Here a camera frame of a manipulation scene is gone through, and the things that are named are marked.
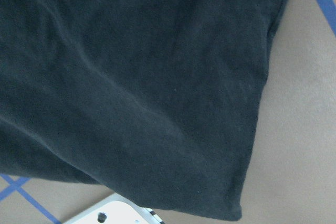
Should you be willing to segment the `white mounting plate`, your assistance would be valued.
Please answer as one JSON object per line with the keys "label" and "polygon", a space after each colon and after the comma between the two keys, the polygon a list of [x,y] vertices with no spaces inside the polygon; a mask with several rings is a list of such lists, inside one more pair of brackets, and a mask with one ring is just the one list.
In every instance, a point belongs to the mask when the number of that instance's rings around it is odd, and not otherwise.
{"label": "white mounting plate", "polygon": [[161,224],[153,209],[136,205],[114,193],[66,221],[67,224]]}

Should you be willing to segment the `black printed t-shirt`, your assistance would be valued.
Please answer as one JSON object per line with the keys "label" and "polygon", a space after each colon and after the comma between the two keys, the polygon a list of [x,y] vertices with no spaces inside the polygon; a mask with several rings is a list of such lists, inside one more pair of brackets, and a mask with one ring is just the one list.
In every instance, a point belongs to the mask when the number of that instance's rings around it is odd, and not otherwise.
{"label": "black printed t-shirt", "polygon": [[1,173],[227,221],[287,0],[1,0]]}

